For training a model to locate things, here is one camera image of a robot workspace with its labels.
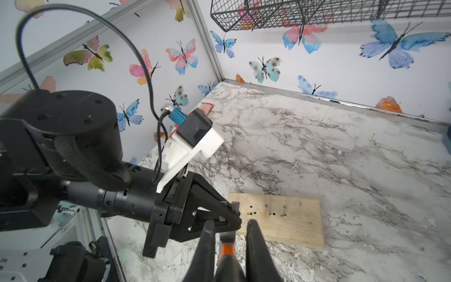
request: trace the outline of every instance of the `blue connector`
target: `blue connector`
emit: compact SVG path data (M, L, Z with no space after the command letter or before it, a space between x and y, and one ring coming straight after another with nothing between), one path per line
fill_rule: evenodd
M175 122L177 126L181 126L182 123L186 120L187 116L182 113L179 108L174 107L174 110L169 114L169 118L171 119L171 121Z

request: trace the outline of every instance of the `wooden board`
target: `wooden board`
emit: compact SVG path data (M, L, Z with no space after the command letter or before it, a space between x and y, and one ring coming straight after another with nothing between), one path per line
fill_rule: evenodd
M236 234L246 235L248 221L255 219L265 240L324 249L321 203L318 199L230 193L229 201L239 201L243 222ZM271 215L265 204L268 204Z

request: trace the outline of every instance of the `yellow butterfly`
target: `yellow butterfly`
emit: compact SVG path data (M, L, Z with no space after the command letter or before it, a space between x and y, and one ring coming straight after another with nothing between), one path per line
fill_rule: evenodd
M182 0L166 0L166 3L169 4L170 9L175 9L175 20L177 22L183 21L183 15L186 15L188 18L191 18L191 14L188 10L188 5L185 1Z
M113 57L111 57L111 52L108 51L109 45L99 46L99 37L96 36L83 44L83 48L86 50L67 53L63 58L63 62L66 66L70 64L83 65L87 63L88 70L99 69L102 72L105 72L103 63L112 62Z

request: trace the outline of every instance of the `teal butterfly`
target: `teal butterfly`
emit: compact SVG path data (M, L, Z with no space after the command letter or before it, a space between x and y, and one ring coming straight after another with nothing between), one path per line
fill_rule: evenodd
M264 59L260 60L261 64L256 61L249 62L249 66L254 70L254 76L258 80L259 83L263 82L263 79L266 78L272 81L277 81L279 79L279 75L281 72L279 71L277 66L280 66L281 59L278 57L274 57L263 63Z
M164 112L164 110L168 106L176 106L179 109L182 109L181 107L183 106L187 106L189 103L188 95L186 95L183 92L184 92L183 86L180 85L179 87L177 87L177 90L174 93L174 97L171 97L169 95L169 99L166 99L171 101L171 103L164 104L163 107L161 107L160 111Z

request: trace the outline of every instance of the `blue butterfly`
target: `blue butterfly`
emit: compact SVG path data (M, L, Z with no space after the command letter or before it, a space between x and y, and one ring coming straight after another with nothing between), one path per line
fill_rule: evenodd
M212 85L210 85L210 83L208 83L207 85L199 85L198 88L200 90L200 92L202 92L202 94L204 94L205 96L208 95L210 93L210 91L215 88L218 85L217 82L213 82Z
M316 91L316 89L319 88L315 87L313 88L310 83L308 83L308 81L302 76L298 76L298 81L299 81L299 85L298 87L302 90L302 93L304 94L310 94L310 95L314 95L314 96L321 96L321 97L325 97L325 98L331 98L334 99L338 96L338 93L333 91L333 92L326 92L326 91Z
M188 95L183 93L184 91L185 90L183 89L183 86L180 85L179 87L177 87L177 90L174 93L174 98L172 98L170 95L169 99L166 98L166 100L171 101L171 103L164 104L163 107L161 107L160 111L164 112L166 107L168 106L176 106L179 109L182 109L180 106L187 106L189 104L189 100Z
M266 63L263 63L264 59L260 60L261 64L256 61L249 62L249 66L254 70L254 76L258 80L259 83L263 82L263 79L266 78L272 81L277 81L279 79L279 75L281 72L279 71L277 66L280 66L282 60L278 57L269 59Z
M124 111L124 106L119 108L122 110L121 113L117 113L117 124L119 126L119 131L125 130L127 123L130 126L130 122L136 125L141 124L143 121L143 116L135 115L138 111L139 99L130 104L126 111Z
M224 52L224 53L227 53L229 58L235 57L235 54L232 52L231 48L235 44L236 39L234 39L234 38L227 39L227 40L225 38L221 39L221 37L219 37L219 35L217 35L213 31L210 30L210 33L212 34L215 41L218 43L215 45L216 51L218 53Z
M398 37L393 27L385 20L373 19L371 23L373 24L372 29L376 33L374 37L379 42L363 44L360 47L362 49L360 55L365 58L371 58L388 49L380 59L388 55L388 62L394 69L408 69L410 64L414 62L412 56L406 51L419 52L420 47L435 44L437 41L445 41L445 38L451 36L451 33L448 32L425 32L406 36L406 34L421 24L419 23L407 31L410 26L409 23L405 31Z

